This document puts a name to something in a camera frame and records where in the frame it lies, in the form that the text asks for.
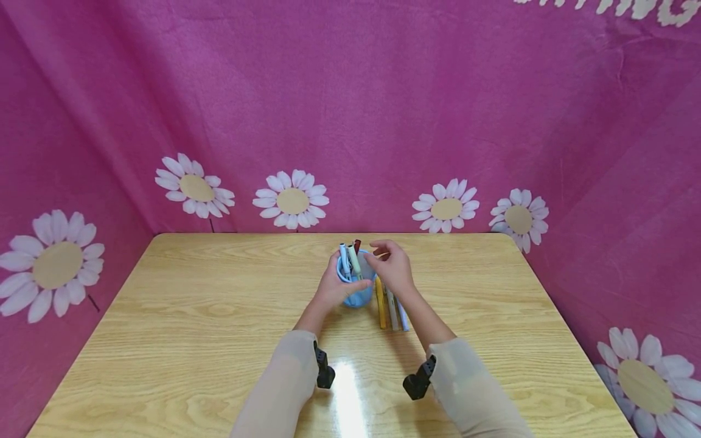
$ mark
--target finger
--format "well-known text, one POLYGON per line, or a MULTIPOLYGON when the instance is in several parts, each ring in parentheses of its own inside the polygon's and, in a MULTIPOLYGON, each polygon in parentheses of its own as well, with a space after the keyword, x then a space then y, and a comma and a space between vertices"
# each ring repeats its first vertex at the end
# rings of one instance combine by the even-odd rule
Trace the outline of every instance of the finger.
POLYGON ((350 296, 358 291, 367 289, 370 286, 372 286, 372 282, 370 280, 361 280, 352 283, 344 283, 343 291, 346 293, 346 296, 350 296))

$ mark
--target light wood grain surface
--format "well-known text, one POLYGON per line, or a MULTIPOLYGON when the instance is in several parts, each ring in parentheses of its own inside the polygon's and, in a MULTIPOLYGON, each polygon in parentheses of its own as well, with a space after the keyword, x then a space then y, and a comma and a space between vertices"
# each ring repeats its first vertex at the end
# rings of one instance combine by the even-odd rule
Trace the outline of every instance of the light wood grain surface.
MULTIPOLYGON (((360 238, 367 248, 377 237, 154 238, 29 438, 227 437, 328 256, 340 242, 360 238)), ((509 237, 391 237, 408 251, 419 290, 537 437, 634 437, 509 237)), ((413 332, 379 329, 375 300, 339 308, 320 342, 336 380, 306 405, 297 437, 457 435, 433 396, 412 402, 402 389, 423 352, 413 332)))

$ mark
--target pink backdrop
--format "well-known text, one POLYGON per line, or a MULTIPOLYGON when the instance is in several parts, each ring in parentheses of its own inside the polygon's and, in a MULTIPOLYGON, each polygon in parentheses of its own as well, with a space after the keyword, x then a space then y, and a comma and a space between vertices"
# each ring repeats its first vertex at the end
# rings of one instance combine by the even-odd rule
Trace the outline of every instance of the pink backdrop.
POLYGON ((60 209, 104 244, 99 312, 0 318, 4 436, 155 233, 496 231, 638 433, 701 437, 698 0, 0 3, 0 243, 60 209))

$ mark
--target right hand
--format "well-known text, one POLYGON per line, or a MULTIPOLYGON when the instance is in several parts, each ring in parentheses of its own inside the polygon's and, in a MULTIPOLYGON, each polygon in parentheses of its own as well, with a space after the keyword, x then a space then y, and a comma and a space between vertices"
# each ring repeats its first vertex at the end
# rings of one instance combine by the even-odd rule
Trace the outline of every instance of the right hand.
POLYGON ((394 295, 401 297, 416 290, 409 256, 401 246, 393 240, 375 240, 370 246, 376 248, 374 255, 365 253, 363 256, 394 295))

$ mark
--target pen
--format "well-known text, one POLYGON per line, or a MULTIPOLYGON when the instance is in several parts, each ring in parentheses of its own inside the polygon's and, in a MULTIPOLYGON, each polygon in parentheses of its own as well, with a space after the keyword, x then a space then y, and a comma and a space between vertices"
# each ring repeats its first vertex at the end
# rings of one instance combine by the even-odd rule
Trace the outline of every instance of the pen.
POLYGON ((380 313, 380 328, 385 329, 387 327, 387 321, 385 319, 385 294, 382 292, 382 281, 380 281, 380 277, 375 277, 375 295, 377 296, 377 310, 380 313))

